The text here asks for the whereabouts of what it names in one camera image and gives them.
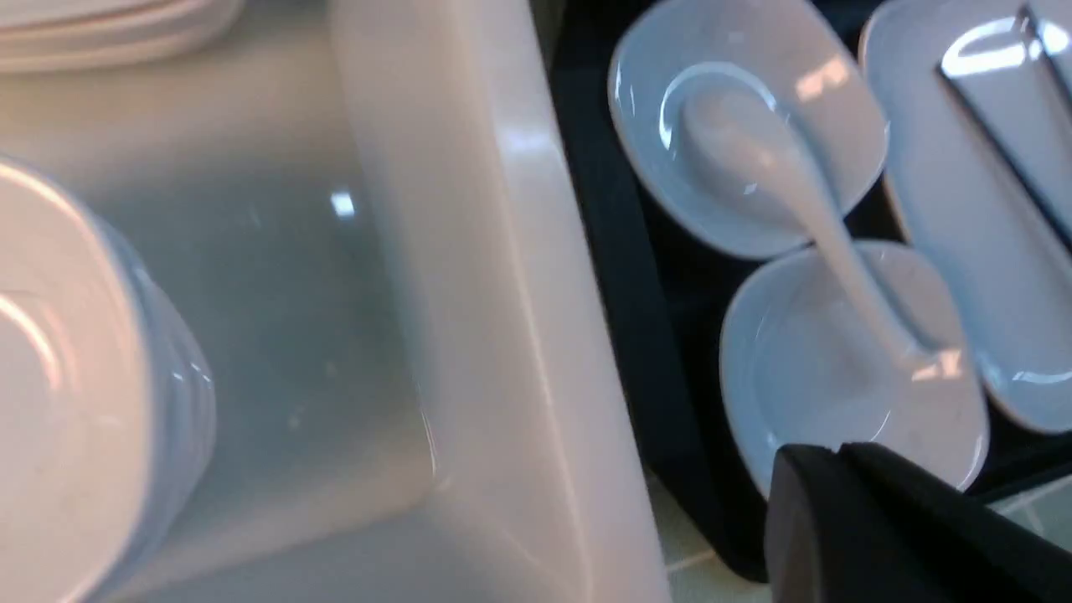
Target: tile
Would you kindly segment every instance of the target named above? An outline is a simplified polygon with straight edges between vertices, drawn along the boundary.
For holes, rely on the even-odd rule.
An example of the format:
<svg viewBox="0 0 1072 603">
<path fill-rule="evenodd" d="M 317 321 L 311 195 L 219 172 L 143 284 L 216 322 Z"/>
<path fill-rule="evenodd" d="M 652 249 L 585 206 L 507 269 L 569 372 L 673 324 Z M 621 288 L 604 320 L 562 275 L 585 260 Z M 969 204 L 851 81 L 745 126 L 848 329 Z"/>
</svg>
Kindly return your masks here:
<svg viewBox="0 0 1072 603">
<path fill-rule="evenodd" d="M 1031 521 L 1031 516 L 1028 514 L 1026 506 L 1014 509 L 1008 513 L 1002 513 L 1002 515 L 1006 516 L 1006 519 L 1009 519 L 1010 521 L 1016 524 L 1021 528 L 1024 528 L 1030 532 L 1039 533 L 1038 530 L 1034 529 L 1034 525 Z"/>
<path fill-rule="evenodd" d="M 672 572 L 673 603 L 770 603 L 771 589 L 738 577 L 717 557 Z"/>
<path fill-rule="evenodd" d="M 662 547 L 662 560 L 667 565 L 673 565 L 683 559 L 711 549 L 711 545 L 661 482 L 654 477 L 650 479 L 647 495 L 652 499 L 655 527 L 658 528 L 659 544 Z"/>
<path fill-rule="evenodd" d="M 1027 511 L 1034 512 L 1046 540 L 1072 550 L 1072 482 L 1037 496 Z"/>
</svg>

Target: white dish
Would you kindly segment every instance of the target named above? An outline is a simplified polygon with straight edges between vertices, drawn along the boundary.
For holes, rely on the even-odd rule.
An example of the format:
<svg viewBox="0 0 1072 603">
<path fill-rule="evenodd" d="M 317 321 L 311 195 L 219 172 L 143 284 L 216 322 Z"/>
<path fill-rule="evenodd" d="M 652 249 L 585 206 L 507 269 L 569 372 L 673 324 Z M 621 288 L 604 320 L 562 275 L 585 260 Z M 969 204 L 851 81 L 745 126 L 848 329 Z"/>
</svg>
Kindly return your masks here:
<svg viewBox="0 0 1072 603">
<path fill-rule="evenodd" d="M 622 38 L 608 95 L 622 146 L 659 205 L 700 241 L 769 259 L 807 241 L 756 186 L 715 194 L 679 132 L 704 86 L 748 87 L 778 103 L 819 156 L 844 216 L 878 178 L 887 123 L 840 40 L 809 2 L 667 0 Z"/>
<path fill-rule="evenodd" d="M 167 0 L 80 19 L 0 29 L 0 73 L 128 64 L 193 50 L 223 34 L 244 0 Z"/>
<path fill-rule="evenodd" d="M 1068 117 L 1054 113 L 1059 105 L 1031 59 L 1036 50 L 1002 31 L 1021 6 L 894 0 L 872 17 L 860 55 L 891 120 L 884 185 L 902 230 L 949 283 L 998 407 L 1027 429 L 1060 432 L 1072 428 L 1072 262 L 936 73 L 959 41 L 951 57 L 978 73 L 958 82 L 1058 212 L 1072 218 Z M 1056 21 L 1047 46 L 1072 73 L 1072 4 L 1032 6 Z"/>
<path fill-rule="evenodd" d="M 0 584 L 81 600 L 159 546 L 197 483 L 211 377 L 136 256 L 66 193 L 0 161 Z"/>
<path fill-rule="evenodd" d="M 109 16 L 152 4 L 160 4 L 160 0 L 4 0 L 0 3 L 0 28 Z"/>
<path fill-rule="evenodd" d="M 967 354 L 953 300 L 922 255 L 891 242 L 857 249 L 923 341 Z M 745 281 L 727 311 L 719 357 L 730 430 L 764 497 L 786 443 L 836 450 L 875 441 L 959 489 L 986 457 L 989 426 L 969 359 L 951 354 L 940 376 L 906 378 L 814 249 Z"/>
</svg>

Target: white ceramic bowl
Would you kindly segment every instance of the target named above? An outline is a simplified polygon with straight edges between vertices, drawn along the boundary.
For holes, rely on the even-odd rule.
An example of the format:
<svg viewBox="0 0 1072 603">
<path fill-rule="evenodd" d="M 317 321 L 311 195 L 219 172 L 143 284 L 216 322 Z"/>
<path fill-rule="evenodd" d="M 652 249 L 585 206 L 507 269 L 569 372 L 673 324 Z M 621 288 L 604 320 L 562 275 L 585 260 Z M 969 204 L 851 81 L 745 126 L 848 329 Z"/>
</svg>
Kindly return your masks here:
<svg viewBox="0 0 1072 603">
<path fill-rule="evenodd" d="M 885 119 L 810 2 L 659 2 L 626 32 L 611 60 L 611 117 L 652 196 L 701 242 L 765 260 L 808 240 L 761 187 L 745 185 L 728 195 L 705 180 L 710 171 L 680 128 L 683 99 L 704 86 L 745 86 L 792 115 L 842 215 L 878 178 Z"/>
<path fill-rule="evenodd" d="M 727 311 L 719 371 L 730 430 L 764 497 L 787 443 L 878 442 L 961 489 L 986 457 L 985 401 L 944 282 L 902 245 L 857 249 L 922 341 L 964 352 L 941 378 L 906 376 L 814 249 L 761 267 Z"/>
<path fill-rule="evenodd" d="M 163 540 L 211 455 L 211 374 L 115 231 L 0 161 L 0 584 L 80 600 Z"/>
</svg>

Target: black tray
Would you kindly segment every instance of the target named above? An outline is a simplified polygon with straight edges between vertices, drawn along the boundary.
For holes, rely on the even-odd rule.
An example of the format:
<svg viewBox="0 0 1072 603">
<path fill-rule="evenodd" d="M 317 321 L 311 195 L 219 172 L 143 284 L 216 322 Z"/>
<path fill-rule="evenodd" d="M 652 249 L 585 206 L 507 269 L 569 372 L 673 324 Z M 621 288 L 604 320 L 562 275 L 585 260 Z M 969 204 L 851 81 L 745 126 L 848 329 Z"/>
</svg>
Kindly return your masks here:
<svg viewBox="0 0 1072 603">
<path fill-rule="evenodd" d="M 551 91 L 641 456 L 721 559 L 765 582 L 766 504 L 738 456 L 717 374 L 723 315 L 759 264 L 712 251 L 658 209 L 634 176 L 607 106 L 614 45 L 652 3 L 570 0 Z M 879 4 L 815 3 L 853 50 Z M 879 186 L 847 223 L 857 237 L 900 240 Z M 1072 473 L 1072 433 L 1028 433 L 989 408 L 989 455 L 968 496 L 991 502 Z"/>
</svg>

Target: sink basin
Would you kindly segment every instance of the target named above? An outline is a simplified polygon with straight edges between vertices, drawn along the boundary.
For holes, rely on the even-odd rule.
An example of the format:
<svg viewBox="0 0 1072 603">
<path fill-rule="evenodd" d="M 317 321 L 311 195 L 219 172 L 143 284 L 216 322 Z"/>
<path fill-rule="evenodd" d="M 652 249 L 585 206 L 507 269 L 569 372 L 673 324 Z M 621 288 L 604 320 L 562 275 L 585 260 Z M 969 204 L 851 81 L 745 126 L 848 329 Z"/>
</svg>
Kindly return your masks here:
<svg viewBox="0 0 1072 603">
<path fill-rule="evenodd" d="M 131 240 L 217 377 L 206 477 L 107 600 L 669 601 L 523 0 L 250 2 L 0 89 L 0 151 Z"/>
</svg>

